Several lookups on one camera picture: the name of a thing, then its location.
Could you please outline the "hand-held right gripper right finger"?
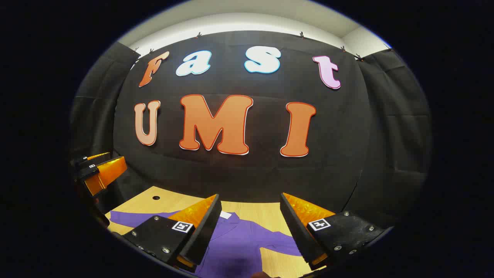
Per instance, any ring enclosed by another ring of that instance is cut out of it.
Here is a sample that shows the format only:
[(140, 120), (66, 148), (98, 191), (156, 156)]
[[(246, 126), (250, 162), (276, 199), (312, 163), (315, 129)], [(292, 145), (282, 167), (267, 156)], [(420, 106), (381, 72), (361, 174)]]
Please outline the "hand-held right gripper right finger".
[(341, 266), (386, 235), (386, 229), (351, 211), (332, 212), (285, 192), (279, 209), (311, 270)]

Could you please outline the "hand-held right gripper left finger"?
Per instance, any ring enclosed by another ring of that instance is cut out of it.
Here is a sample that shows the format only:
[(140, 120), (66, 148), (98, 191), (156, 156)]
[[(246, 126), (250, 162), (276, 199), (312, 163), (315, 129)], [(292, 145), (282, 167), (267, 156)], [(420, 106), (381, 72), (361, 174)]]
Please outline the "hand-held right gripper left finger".
[(152, 215), (122, 239), (164, 264), (194, 271), (203, 260), (221, 209), (215, 194), (170, 217)]

